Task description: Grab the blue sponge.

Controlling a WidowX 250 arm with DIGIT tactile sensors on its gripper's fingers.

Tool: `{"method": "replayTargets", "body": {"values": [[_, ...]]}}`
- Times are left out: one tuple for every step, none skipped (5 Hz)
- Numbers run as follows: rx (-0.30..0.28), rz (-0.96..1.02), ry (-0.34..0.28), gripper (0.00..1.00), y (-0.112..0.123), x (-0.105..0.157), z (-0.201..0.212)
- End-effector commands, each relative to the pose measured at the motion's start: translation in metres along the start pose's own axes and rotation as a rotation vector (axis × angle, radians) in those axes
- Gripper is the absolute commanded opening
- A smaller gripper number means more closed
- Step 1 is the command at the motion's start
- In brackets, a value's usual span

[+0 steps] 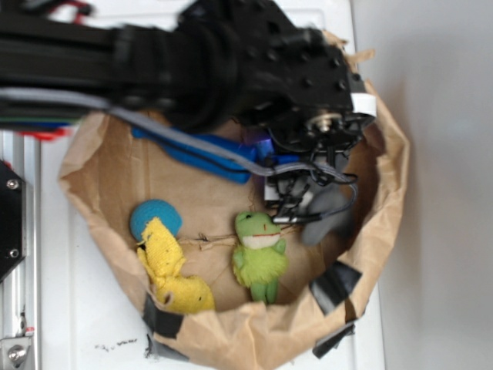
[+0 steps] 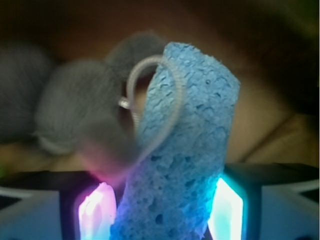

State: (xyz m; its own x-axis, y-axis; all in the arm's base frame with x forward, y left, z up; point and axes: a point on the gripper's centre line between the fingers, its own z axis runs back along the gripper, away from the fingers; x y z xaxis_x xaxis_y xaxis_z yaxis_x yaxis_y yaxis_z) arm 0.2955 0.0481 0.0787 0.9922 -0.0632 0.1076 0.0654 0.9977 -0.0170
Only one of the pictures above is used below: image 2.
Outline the gripper right finger glowing cyan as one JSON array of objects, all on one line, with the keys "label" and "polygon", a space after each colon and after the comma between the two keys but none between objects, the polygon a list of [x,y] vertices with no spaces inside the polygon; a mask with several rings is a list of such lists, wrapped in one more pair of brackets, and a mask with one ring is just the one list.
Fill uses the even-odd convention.
[{"label": "gripper right finger glowing cyan", "polygon": [[205,239],[319,239],[319,175],[302,163],[227,164]]}]

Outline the gripper left finger glowing pink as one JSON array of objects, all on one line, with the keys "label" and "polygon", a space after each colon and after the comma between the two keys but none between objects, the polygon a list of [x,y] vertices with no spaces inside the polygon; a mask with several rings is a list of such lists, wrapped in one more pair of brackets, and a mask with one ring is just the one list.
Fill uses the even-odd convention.
[{"label": "gripper left finger glowing pink", "polygon": [[19,172],[0,179],[2,240],[107,240],[114,190],[86,171]]}]

